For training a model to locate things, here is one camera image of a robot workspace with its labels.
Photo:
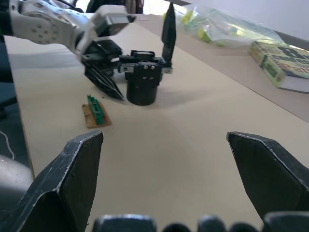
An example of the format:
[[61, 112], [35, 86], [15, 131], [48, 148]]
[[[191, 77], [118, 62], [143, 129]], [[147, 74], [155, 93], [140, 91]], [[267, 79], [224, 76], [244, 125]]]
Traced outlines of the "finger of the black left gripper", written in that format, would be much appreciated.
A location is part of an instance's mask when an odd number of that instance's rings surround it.
[[99, 90], [110, 98], [121, 99], [121, 91], [107, 72], [95, 68], [86, 68], [84, 74]]
[[95, 65], [92, 66], [93, 84], [106, 95], [116, 100], [124, 100], [124, 96], [117, 87], [116, 83]]

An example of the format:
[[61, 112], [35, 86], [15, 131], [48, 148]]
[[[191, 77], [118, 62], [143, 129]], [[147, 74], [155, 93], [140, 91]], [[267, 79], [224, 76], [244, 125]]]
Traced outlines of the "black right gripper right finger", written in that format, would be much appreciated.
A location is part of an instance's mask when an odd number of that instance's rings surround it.
[[309, 169], [260, 135], [226, 135], [245, 191], [265, 224], [309, 222]]

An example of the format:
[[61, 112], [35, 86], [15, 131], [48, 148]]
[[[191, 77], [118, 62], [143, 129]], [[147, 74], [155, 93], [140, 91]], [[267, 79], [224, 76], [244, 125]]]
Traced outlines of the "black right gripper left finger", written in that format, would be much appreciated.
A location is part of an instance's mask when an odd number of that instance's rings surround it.
[[2, 232], [84, 232], [97, 187], [103, 132], [68, 141], [34, 179]]

